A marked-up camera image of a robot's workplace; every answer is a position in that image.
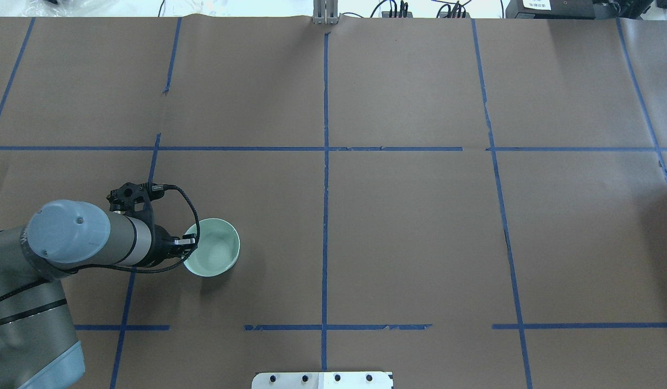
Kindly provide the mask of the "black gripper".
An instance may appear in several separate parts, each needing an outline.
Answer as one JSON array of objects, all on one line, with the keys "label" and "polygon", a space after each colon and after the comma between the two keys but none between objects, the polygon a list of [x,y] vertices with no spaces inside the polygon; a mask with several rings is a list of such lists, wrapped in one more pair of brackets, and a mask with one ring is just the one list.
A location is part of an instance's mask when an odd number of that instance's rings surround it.
[{"label": "black gripper", "polygon": [[196,234],[176,237],[160,225],[153,225],[151,238],[150,265],[160,265],[166,259],[188,257],[197,249]]}]

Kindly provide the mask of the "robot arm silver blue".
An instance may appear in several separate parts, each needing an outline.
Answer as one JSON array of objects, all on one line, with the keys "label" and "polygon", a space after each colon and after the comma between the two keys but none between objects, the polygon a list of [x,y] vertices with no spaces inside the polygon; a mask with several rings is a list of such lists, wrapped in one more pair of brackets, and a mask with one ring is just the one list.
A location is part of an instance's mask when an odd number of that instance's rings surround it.
[{"label": "robot arm silver blue", "polygon": [[166,259],[183,263],[200,232],[171,236],[151,215],[69,200],[0,231],[0,388],[68,388],[84,376],[64,278],[84,269],[159,273]]}]

